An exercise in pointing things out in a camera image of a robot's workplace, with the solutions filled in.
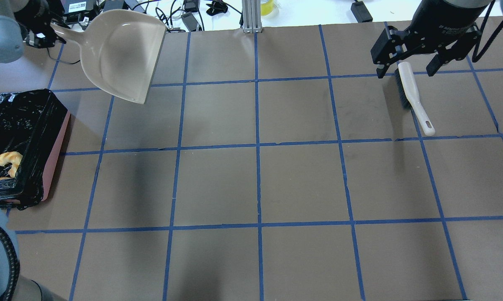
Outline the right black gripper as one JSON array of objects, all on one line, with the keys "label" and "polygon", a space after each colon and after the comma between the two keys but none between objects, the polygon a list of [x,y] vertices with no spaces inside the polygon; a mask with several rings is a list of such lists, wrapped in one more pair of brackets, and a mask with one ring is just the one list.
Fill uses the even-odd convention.
[{"label": "right black gripper", "polygon": [[404,31],[387,26],[372,46],[377,77],[414,55],[437,53],[427,65],[430,77],[450,61],[465,59],[482,36],[477,18],[492,5],[491,0],[422,0]]}]

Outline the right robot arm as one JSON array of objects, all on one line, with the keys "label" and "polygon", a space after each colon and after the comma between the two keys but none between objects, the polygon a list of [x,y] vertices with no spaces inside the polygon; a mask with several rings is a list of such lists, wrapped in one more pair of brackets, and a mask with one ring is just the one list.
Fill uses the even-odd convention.
[{"label": "right robot arm", "polygon": [[[430,77],[450,61],[462,61],[470,51],[472,61],[478,61],[503,29],[502,20],[480,47],[489,15],[481,26],[477,19],[483,12],[489,14],[494,5],[493,0],[422,0],[406,29],[388,26],[372,46],[377,77],[383,78],[391,65],[414,55],[434,55],[426,67]],[[500,7],[503,13],[503,1]]]}]

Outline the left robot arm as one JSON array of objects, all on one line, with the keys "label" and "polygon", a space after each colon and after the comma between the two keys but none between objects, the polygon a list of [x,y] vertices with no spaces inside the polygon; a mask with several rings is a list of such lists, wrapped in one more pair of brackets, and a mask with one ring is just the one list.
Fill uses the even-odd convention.
[{"label": "left robot arm", "polygon": [[[22,27],[57,39],[50,27],[51,18],[45,0],[0,0],[0,63],[22,57],[26,36]],[[18,239],[7,223],[0,210],[0,301],[62,301],[61,296],[20,274]]]}]

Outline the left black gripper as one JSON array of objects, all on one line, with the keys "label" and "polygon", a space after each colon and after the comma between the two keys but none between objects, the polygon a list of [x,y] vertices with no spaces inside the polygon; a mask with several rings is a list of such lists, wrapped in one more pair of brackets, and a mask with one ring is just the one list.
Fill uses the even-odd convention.
[{"label": "left black gripper", "polygon": [[26,45],[48,49],[57,42],[66,44],[55,27],[68,28],[60,0],[14,0],[13,13]]}]

